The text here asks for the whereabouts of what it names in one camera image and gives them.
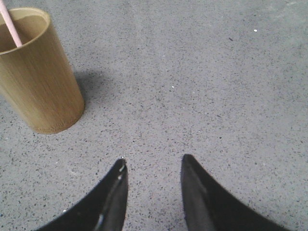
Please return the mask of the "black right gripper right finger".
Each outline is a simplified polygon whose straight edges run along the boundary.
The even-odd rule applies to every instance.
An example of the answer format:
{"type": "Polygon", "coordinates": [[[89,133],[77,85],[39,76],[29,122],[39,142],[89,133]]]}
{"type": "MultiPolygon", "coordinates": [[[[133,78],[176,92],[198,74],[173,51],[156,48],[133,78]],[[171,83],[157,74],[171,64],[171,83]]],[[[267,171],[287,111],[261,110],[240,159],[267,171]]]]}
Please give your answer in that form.
{"type": "Polygon", "coordinates": [[[181,163],[181,191],[190,231],[283,231],[225,190],[191,154],[181,163]]]}

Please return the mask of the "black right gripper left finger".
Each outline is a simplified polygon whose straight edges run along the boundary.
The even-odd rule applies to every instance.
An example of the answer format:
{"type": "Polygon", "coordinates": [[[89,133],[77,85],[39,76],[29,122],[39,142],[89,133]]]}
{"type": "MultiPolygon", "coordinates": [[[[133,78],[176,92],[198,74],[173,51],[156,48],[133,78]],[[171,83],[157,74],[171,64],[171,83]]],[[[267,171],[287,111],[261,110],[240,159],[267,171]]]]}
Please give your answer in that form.
{"type": "Polygon", "coordinates": [[[39,231],[121,231],[126,217],[128,170],[118,159],[105,177],[77,204],[39,231]]]}

